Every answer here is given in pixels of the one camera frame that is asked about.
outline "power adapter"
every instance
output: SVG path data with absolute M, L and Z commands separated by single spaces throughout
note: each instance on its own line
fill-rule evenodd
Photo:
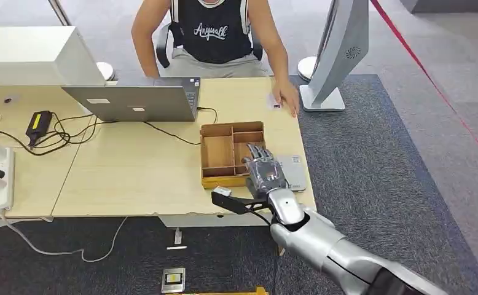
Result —
M 29 122 L 26 135 L 29 137 L 28 146 L 34 146 L 38 139 L 44 137 L 49 129 L 53 114 L 50 111 L 35 112 Z

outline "desk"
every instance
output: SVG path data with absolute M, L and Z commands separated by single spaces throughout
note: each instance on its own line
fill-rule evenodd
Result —
M 205 79 L 199 105 L 215 108 L 221 123 L 263 121 L 267 147 L 275 155 L 300 155 L 307 166 L 297 119 L 286 111 L 267 108 L 271 87 L 266 78 Z M 20 98 L 4 104 L 6 95 L 13 93 Z M 20 139 L 26 138 L 32 113 L 45 109 L 61 118 L 83 114 L 59 87 L 0 88 L 0 129 Z M 211 124 L 213 119 L 212 111 L 203 111 L 196 122 L 156 126 L 199 142 L 201 125 Z M 72 133 L 87 126 L 88 119 L 67 122 L 65 127 Z M 5 136 L 0 143 L 16 146 Z M 97 126 L 88 143 L 43 157 L 21 149 L 15 153 L 15 203 L 7 214 L 10 217 L 159 216 L 167 226 L 263 224 L 251 214 L 237 216 L 211 203 L 211 191 L 201 185 L 199 146 L 143 123 Z M 315 208 L 308 170 L 305 172 L 308 188 L 297 194 L 297 199 Z M 245 187 L 233 188 L 233 195 L 250 196 Z
M 12 101 L 4 103 L 8 97 Z M 0 87 L 0 130 L 24 143 L 29 140 L 25 132 L 31 116 L 36 111 L 44 110 L 57 113 L 61 119 L 84 114 L 78 104 L 59 87 Z M 70 120 L 64 125 L 70 132 L 79 132 L 89 120 Z M 0 137 L 0 143 L 5 147 L 20 147 L 6 136 Z M 77 150 L 78 145 L 66 146 L 49 155 L 36 157 L 16 148 L 14 205 L 6 215 L 12 218 L 51 216 Z
M 263 121 L 267 147 L 275 155 L 300 155 L 307 166 L 297 119 L 286 111 L 267 108 L 271 87 L 271 80 L 266 78 L 205 79 L 199 106 L 216 109 L 220 123 Z M 194 123 L 156 126 L 199 142 L 200 126 L 211 124 L 213 118 L 213 112 L 205 111 Z M 199 146 L 183 143 L 143 123 L 102 125 L 94 139 L 78 150 L 52 215 L 160 216 L 167 226 L 262 224 L 251 214 L 232 215 L 213 205 L 211 191 L 201 185 L 200 167 Z M 308 189 L 297 198 L 315 208 L 309 173 L 305 171 Z M 232 194 L 250 195 L 245 187 L 233 188 Z

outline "white monitor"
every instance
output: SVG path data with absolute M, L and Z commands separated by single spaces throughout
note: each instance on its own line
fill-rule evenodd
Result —
M 0 85 L 104 84 L 76 27 L 0 27 Z
M 299 87 L 305 111 L 343 111 L 338 86 L 369 50 L 369 1 L 332 0 L 318 58 L 299 63 L 299 75 L 311 78 Z

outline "red barrier rope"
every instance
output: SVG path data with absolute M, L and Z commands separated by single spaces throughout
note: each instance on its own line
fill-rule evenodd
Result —
M 398 28 L 394 25 L 393 21 L 390 19 L 389 15 L 383 10 L 382 6 L 380 5 L 380 3 L 378 2 L 378 0 L 371 0 L 371 3 L 373 3 L 373 6 L 375 6 L 376 10 L 380 13 L 380 15 L 382 16 L 382 18 L 384 19 L 384 21 L 387 23 L 387 25 L 389 26 L 389 28 L 391 29 L 391 31 L 393 31 L 394 35 L 398 38 L 398 40 L 400 40 L 400 42 L 402 43 L 402 45 L 404 46 L 404 48 L 408 51 L 408 53 L 411 55 L 411 57 L 416 61 L 417 65 L 420 67 L 420 69 L 424 72 L 424 74 L 427 76 L 427 78 L 429 79 L 429 81 L 431 81 L 431 83 L 433 84 L 434 88 L 436 89 L 436 91 L 438 91 L 438 93 L 440 94 L 440 96 L 443 98 L 443 100 L 445 101 L 445 103 L 447 104 L 447 106 L 450 107 L 450 109 L 454 112 L 454 114 L 458 117 L 458 119 L 460 120 L 461 124 L 463 125 L 463 127 L 465 127 L 465 129 L 467 129 L 467 131 L 469 132 L 469 134 L 474 138 L 474 141 L 478 144 L 478 137 L 474 134 L 474 132 L 471 130 L 471 128 L 467 125 L 467 123 L 465 123 L 465 121 L 462 119 L 462 117 L 458 114 L 458 112 L 456 112 L 456 109 L 452 106 L 451 102 L 447 99 L 447 97 L 444 95 L 444 93 L 440 90 L 440 88 L 438 88 L 438 86 L 436 85 L 436 83 L 434 83 L 433 79 L 431 78 L 431 76 L 429 75 L 429 73 L 427 73 L 427 70 L 425 69 L 425 67 L 423 66 L 423 64 L 421 63 L 420 59 L 418 59 L 417 55 L 413 52 L 413 50 L 411 49 L 411 47 L 408 45 L 407 41 L 404 39 L 403 35 L 400 33 L 400 31 L 398 31 Z

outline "laptop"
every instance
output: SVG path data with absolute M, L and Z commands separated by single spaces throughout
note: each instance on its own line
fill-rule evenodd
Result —
M 62 89 L 106 122 L 193 122 L 199 85 L 199 77 L 166 77 Z

